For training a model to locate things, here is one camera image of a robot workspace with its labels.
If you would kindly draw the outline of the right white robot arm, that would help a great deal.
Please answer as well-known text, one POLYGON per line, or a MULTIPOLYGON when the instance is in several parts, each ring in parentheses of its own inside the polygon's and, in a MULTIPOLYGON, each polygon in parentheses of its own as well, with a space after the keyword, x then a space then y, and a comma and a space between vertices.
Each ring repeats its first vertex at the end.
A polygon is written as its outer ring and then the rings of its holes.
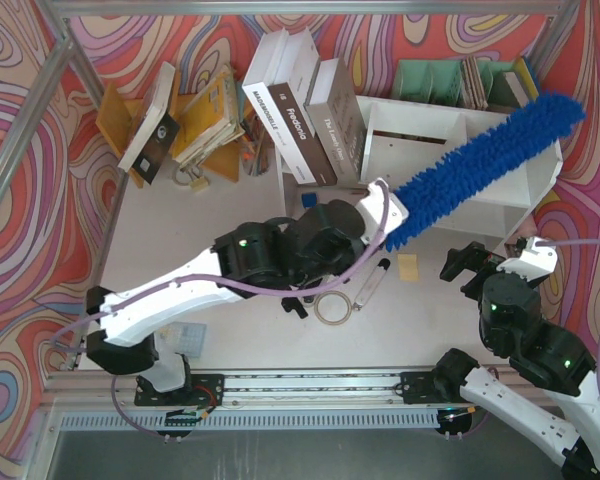
POLYGON ((556 268, 553 245, 530 237, 515 251, 504 258, 478 242, 451 249, 440 278, 450 282, 473 272, 461 291, 478 304, 482 344, 560 412, 549 412, 457 348, 433 368, 434 389, 446 401, 483 408, 523 435, 563 478, 600 479, 600 361, 575 333, 542 313, 537 287, 556 268))

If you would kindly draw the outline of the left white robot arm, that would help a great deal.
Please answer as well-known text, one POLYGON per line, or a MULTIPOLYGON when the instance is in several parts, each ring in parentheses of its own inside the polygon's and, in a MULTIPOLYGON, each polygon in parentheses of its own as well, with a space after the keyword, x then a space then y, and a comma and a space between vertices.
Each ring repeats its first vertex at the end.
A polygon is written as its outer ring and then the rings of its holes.
POLYGON ((364 232, 362 214, 343 200, 318 204, 297 220, 243 223, 150 285, 105 290, 90 310, 100 328, 87 336, 86 356, 112 375, 139 374, 160 393, 182 389, 185 358, 157 340, 157 330, 186 313, 251 298, 241 284, 309 291, 355 263, 364 232))

